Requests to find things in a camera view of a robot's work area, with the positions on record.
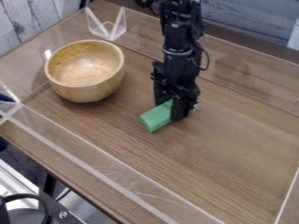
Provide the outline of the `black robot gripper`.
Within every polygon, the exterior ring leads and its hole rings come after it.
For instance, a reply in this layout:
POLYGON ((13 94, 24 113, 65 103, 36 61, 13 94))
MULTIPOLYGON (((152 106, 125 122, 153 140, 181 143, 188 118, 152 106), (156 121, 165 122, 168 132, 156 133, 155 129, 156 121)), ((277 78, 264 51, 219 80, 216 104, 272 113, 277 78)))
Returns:
POLYGON ((195 109, 200 89, 195 79, 200 71, 208 69, 208 64, 201 67, 201 55, 209 57, 205 49, 195 47, 189 55, 164 55, 164 61, 153 62, 151 79, 153 80, 153 99, 159 106, 172 99, 171 120, 179 122, 195 109))

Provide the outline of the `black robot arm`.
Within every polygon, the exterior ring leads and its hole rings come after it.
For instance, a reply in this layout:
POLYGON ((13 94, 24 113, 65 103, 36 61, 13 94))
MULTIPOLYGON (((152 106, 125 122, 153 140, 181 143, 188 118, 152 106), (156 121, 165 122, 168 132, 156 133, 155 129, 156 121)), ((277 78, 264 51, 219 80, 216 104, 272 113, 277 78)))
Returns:
POLYGON ((163 0, 160 3, 163 61, 152 64, 155 105, 172 101, 169 119, 177 122, 195 110, 201 94, 196 84, 201 55, 208 55, 203 36, 201 0, 163 0))

